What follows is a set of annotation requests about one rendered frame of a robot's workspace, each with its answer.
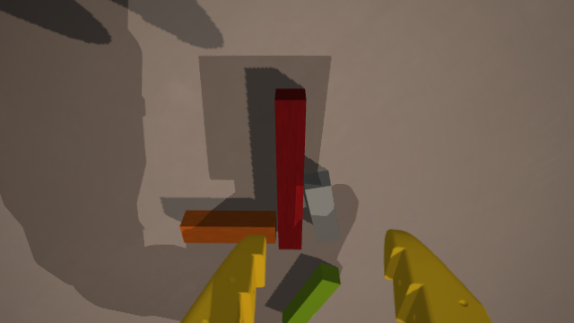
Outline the lime green rod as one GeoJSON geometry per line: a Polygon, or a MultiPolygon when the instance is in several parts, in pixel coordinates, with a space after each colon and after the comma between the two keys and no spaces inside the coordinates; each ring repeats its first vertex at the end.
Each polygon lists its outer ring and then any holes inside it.
{"type": "Polygon", "coordinates": [[[283,323],[308,323],[341,285],[339,269],[320,263],[283,312],[283,323]]]}

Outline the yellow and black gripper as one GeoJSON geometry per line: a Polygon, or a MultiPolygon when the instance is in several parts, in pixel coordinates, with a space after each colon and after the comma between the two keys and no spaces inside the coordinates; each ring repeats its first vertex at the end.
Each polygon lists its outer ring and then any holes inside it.
{"type": "MultiPolygon", "coordinates": [[[[256,288],[265,286],[265,253],[265,235],[242,239],[180,323],[254,323],[256,288]]],[[[406,231],[386,232],[384,273],[393,280],[397,322],[492,323],[463,283],[406,231]]]]}

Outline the grey rectangular bar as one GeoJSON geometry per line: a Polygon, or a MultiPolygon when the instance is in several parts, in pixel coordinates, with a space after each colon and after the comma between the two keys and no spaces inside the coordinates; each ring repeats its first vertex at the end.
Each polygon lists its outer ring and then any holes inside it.
{"type": "Polygon", "coordinates": [[[304,174],[304,184],[317,243],[340,240],[328,170],[304,174]]]}

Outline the dark red rod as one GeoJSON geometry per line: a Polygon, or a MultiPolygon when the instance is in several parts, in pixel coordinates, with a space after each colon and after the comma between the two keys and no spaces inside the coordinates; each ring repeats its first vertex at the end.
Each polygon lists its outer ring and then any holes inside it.
{"type": "Polygon", "coordinates": [[[274,105],[279,249],[301,249],[305,89],[276,89],[274,105]]]}

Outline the orange rod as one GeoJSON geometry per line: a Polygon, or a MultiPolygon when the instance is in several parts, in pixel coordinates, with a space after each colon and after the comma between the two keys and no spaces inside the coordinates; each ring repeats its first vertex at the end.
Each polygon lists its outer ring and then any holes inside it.
{"type": "Polygon", "coordinates": [[[180,230],[184,243],[238,243],[248,235],[276,241],[276,211],[186,210],[180,230]]]}

